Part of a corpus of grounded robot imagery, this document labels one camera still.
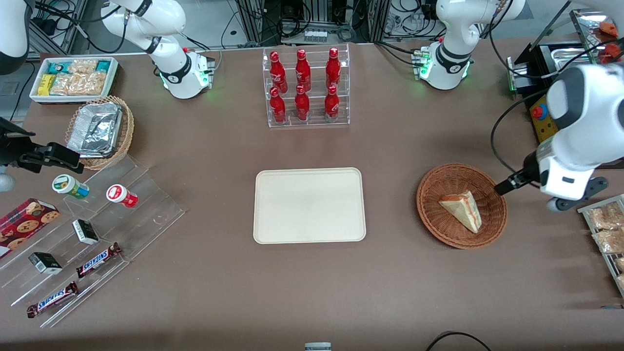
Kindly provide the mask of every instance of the bottle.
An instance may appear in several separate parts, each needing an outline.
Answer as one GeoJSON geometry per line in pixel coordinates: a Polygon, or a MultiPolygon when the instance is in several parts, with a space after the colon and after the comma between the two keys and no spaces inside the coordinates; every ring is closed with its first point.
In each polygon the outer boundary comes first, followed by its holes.
{"type": "Polygon", "coordinates": [[[310,114],[310,99],[306,94],[306,88],[303,84],[297,86],[295,105],[297,106],[297,118],[301,122],[307,121],[308,115],[310,114]]]}
{"type": "Polygon", "coordinates": [[[332,47],[329,49],[329,60],[325,66],[325,74],[327,75],[327,88],[332,84],[338,86],[340,83],[340,62],[338,61],[338,49],[332,47]]]}
{"type": "Polygon", "coordinates": [[[275,123],[284,124],[286,123],[286,104],[284,103],[284,99],[281,98],[280,91],[276,87],[271,87],[270,92],[271,99],[269,100],[269,104],[273,111],[275,123]]]}
{"type": "Polygon", "coordinates": [[[338,119],[338,105],[340,104],[340,98],[336,95],[335,84],[329,86],[328,94],[325,97],[325,120],[329,123],[334,123],[338,119]]]}
{"type": "Polygon", "coordinates": [[[271,80],[273,86],[279,89],[280,94],[286,94],[288,91],[288,83],[286,83],[286,70],[280,62],[280,55],[277,51],[271,51],[271,80]]]}
{"type": "Polygon", "coordinates": [[[302,84],[306,91],[312,89],[312,76],[310,73],[310,63],[306,58],[304,49],[297,50],[297,66],[295,67],[297,84],[302,84]]]}

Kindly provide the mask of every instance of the red button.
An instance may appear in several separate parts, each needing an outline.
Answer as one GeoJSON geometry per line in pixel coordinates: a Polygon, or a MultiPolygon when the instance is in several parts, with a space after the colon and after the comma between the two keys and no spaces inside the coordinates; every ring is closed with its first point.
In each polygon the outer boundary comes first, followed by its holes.
{"type": "Polygon", "coordinates": [[[544,109],[541,106],[537,106],[531,111],[531,116],[535,119],[540,119],[544,115],[544,109]]]}

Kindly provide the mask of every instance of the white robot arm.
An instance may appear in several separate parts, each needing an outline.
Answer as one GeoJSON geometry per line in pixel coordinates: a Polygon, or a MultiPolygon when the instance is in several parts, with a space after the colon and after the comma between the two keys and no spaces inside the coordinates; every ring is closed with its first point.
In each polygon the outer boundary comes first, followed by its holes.
{"type": "Polygon", "coordinates": [[[104,25],[112,34],[125,36],[150,55],[173,96],[189,99],[210,87],[212,77],[206,57],[185,52],[173,37],[182,33],[186,25],[186,15],[178,2],[116,0],[102,6],[102,16],[118,5],[121,8],[105,18],[104,25]]]}
{"type": "Polygon", "coordinates": [[[418,63],[423,65],[420,79],[440,90],[458,86],[466,76],[470,55],[479,42],[476,24],[489,24],[493,17],[496,23],[514,19],[524,4],[525,0],[438,0],[436,14],[446,25],[446,35],[442,42],[419,51],[418,63]]]}
{"type": "MultiPolygon", "coordinates": [[[[608,14],[616,26],[624,23],[624,0],[578,2],[608,14]]],[[[592,178],[598,166],[624,157],[624,64],[570,67],[559,74],[546,98],[559,131],[496,191],[504,195],[538,182],[544,194],[553,196],[551,210],[568,210],[607,187],[606,179],[592,178]]]]}
{"type": "Polygon", "coordinates": [[[0,9],[0,75],[19,69],[28,56],[28,22],[34,0],[4,0],[0,9]]]}

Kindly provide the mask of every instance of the red box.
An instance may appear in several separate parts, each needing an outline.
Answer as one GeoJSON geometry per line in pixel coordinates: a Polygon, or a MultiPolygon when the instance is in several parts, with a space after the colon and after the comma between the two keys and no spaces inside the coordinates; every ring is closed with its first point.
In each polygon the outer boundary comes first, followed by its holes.
{"type": "Polygon", "coordinates": [[[0,259],[60,215],[56,207],[37,199],[28,199],[0,218],[0,259]]]}

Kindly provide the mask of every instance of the snickers bar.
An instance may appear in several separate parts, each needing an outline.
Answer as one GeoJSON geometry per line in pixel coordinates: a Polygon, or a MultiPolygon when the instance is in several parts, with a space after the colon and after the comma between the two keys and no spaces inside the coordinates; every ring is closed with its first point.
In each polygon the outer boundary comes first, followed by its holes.
{"type": "Polygon", "coordinates": [[[26,314],[28,314],[28,318],[34,318],[45,311],[48,307],[58,304],[61,300],[64,300],[66,297],[71,295],[78,295],[78,286],[76,286],[76,282],[69,283],[66,288],[39,302],[38,304],[29,306],[26,314]]]}
{"type": "Polygon", "coordinates": [[[85,275],[93,272],[98,267],[104,264],[104,262],[110,260],[113,256],[119,254],[121,249],[117,243],[113,243],[111,246],[106,248],[101,254],[95,256],[90,261],[82,265],[82,267],[76,268],[76,272],[78,272],[78,278],[83,278],[85,275]]]}

